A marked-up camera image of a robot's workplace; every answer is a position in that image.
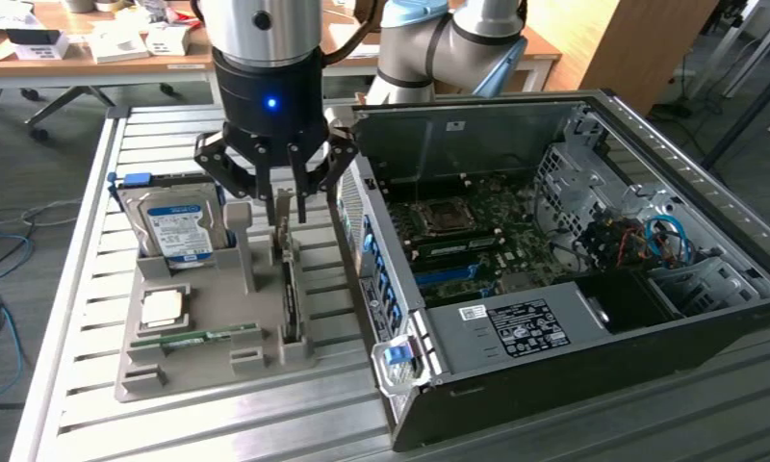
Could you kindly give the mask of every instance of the robotic arm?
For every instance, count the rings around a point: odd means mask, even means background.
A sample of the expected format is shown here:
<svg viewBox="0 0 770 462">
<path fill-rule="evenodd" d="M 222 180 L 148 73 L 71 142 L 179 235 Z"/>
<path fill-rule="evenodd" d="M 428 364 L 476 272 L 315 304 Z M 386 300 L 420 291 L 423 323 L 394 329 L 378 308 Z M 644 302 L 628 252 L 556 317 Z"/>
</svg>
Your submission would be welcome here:
<svg viewBox="0 0 770 462">
<path fill-rule="evenodd" d="M 304 198 L 332 187 L 356 155 L 348 134 L 328 128 L 322 116 L 322 68 L 347 57 L 374 28 L 379 1 L 330 54 L 319 49 L 322 0 L 191 1 L 212 45 L 226 113 L 222 131 L 198 137 L 194 160 L 235 197 L 263 202 L 268 223 L 275 221 L 270 170 L 291 168 L 304 222 Z M 467 0 L 448 13 L 447 0 L 390 0 L 368 100 L 431 101 L 434 78 L 495 95 L 524 45 L 520 1 Z M 324 142 L 324 159 L 307 170 Z M 252 173 L 232 162 L 226 148 L 250 162 Z"/>
</svg>

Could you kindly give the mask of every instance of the wooden desk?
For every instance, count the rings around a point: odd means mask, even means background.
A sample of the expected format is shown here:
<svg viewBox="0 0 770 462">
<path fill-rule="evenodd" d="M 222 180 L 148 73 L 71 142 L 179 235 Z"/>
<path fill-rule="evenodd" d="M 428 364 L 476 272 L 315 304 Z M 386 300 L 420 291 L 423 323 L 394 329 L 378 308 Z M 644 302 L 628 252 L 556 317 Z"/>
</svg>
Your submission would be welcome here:
<svg viewBox="0 0 770 462">
<path fill-rule="evenodd" d="M 187 1 L 168 2 L 174 8 L 187 12 Z M 335 50 L 340 43 L 334 43 L 330 33 L 331 24 L 356 24 L 343 8 L 331 0 L 323 0 L 323 33 L 322 48 L 326 52 Z M 68 36 L 90 32 L 90 22 L 110 20 L 110 13 L 67 13 L 59 3 L 36 3 L 34 14 L 50 29 L 63 30 Z M 524 29 L 527 48 L 518 69 L 527 71 L 522 90 L 540 90 L 552 63 L 560 53 L 531 30 Z M 0 32 L 0 44 L 6 40 Z M 378 34 L 366 37 L 364 43 L 378 44 Z M 324 69 L 324 76 L 375 75 L 375 58 L 346 59 Z M 118 63 L 95 64 L 86 43 L 71 43 L 66 57 L 60 61 L 19 61 L 11 55 L 0 61 L 0 89 L 43 88 L 72 86 L 112 86 L 147 83 L 207 81 L 215 86 L 210 42 L 203 29 L 191 31 L 188 55 L 179 57 L 150 57 Z M 214 100 L 219 92 L 212 89 Z"/>
<path fill-rule="evenodd" d="M 187 1 L 168 3 L 180 11 L 190 10 Z M 62 30 L 68 36 L 87 34 L 90 22 L 114 17 L 100 12 L 67 13 L 58 2 L 34 4 L 34 15 L 48 29 Z M 0 32 L 0 46 L 4 40 L 4 33 Z M 210 43 L 203 29 L 191 31 L 186 56 L 151 56 L 95 64 L 87 44 L 71 43 L 63 60 L 20 61 L 11 55 L 0 61 L 0 89 L 194 82 L 210 80 L 211 75 Z"/>
</svg>

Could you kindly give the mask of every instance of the aluminum table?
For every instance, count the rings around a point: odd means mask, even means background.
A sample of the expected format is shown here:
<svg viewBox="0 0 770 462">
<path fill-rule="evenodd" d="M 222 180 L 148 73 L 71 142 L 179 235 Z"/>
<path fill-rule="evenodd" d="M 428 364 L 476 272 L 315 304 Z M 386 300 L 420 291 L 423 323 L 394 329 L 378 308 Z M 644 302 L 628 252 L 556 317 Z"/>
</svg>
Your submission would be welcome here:
<svg viewBox="0 0 770 462">
<path fill-rule="evenodd" d="M 118 116 L 108 116 L 102 129 L 11 461 L 770 461 L 770 328 L 692 372 L 411 452 L 391 452 L 320 200 L 308 202 L 307 223 L 295 231 L 316 366 L 118 403 L 112 381 L 135 241 L 103 179 L 108 171 L 198 171 L 194 137 L 216 130 L 223 115 L 214 106 L 112 112 Z M 635 167 L 619 166 L 628 173 Z M 290 185 L 290 172 L 275 171 L 274 182 Z M 258 221 L 248 231 L 259 235 L 266 227 Z"/>
</svg>

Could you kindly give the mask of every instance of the gray carpet floor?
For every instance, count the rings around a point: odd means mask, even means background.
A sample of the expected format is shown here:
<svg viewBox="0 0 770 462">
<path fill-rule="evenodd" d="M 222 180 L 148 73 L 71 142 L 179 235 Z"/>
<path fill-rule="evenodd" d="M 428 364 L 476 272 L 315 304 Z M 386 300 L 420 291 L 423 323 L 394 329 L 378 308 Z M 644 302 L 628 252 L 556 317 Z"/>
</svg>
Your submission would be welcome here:
<svg viewBox="0 0 770 462">
<path fill-rule="evenodd" d="M 696 40 L 694 51 L 686 59 L 686 68 L 700 67 L 716 43 L 718 37 L 702 37 Z M 739 48 L 740 44 L 734 47 L 732 55 L 727 56 L 720 72 L 727 69 Z M 714 146 L 768 80 L 770 57 L 736 96 L 719 101 L 720 114 L 712 114 L 706 110 L 696 111 L 703 105 L 695 101 L 690 103 L 694 116 L 679 123 L 688 131 L 695 131 L 702 150 L 707 151 Z M 358 80 L 334 81 L 326 86 L 326 93 L 332 97 L 351 96 L 354 91 L 360 90 L 360 84 Z M 118 104 L 130 106 L 210 102 L 206 84 L 176 84 L 174 88 L 180 94 L 175 98 L 159 93 L 155 85 L 106 89 L 106 92 Z M 718 89 L 719 87 L 710 92 L 714 100 L 718 100 Z M 46 98 L 54 98 L 60 90 L 39 89 L 39 92 Z M 0 209 L 44 205 L 58 199 L 78 197 L 83 192 L 102 126 L 103 108 L 95 100 L 82 96 L 43 122 L 42 127 L 51 132 L 51 141 L 36 143 L 26 137 L 20 121 L 42 105 L 42 102 L 32 103 L 23 100 L 16 90 L 4 90 L 0 99 Z M 683 144 L 691 155 L 700 156 L 676 123 L 655 123 L 671 139 Z M 727 186 L 770 222 L 770 134 L 763 130 L 768 123 L 770 105 L 734 143 L 718 164 L 718 173 Z M 63 208 L 44 219 L 67 217 L 74 212 L 74 207 Z M 0 226 L 0 230 L 23 232 L 20 226 Z M 42 343 L 71 231 L 71 225 L 38 229 L 32 236 L 34 254 L 30 261 L 0 280 L 0 293 L 14 314 L 22 345 L 34 361 Z M 0 239 L 0 255 L 14 243 Z M 0 387 L 10 381 L 14 367 L 14 348 L 6 331 L 0 336 Z M 0 403 L 22 402 L 30 375 L 30 371 L 26 371 L 16 386 L 0 398 Z M 10 453 L 18 418 L 18 411 L 0 411 L 0 461 L 6 460 Z"/>
</svg>

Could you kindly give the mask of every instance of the motherboard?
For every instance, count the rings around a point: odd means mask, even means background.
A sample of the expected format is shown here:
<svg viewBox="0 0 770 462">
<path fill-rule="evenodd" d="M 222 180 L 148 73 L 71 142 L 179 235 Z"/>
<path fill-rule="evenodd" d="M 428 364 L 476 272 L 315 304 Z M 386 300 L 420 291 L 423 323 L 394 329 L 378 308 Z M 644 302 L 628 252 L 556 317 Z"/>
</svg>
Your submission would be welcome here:
<svg viewBox="0 0 770 462">
<path fill-rule="evenodd" d="M 575 271 L 532 221 L 532 176 L 491 173 L 388 185 L 388 213 L 426 306 L 550 285 Z"/>
</svg>

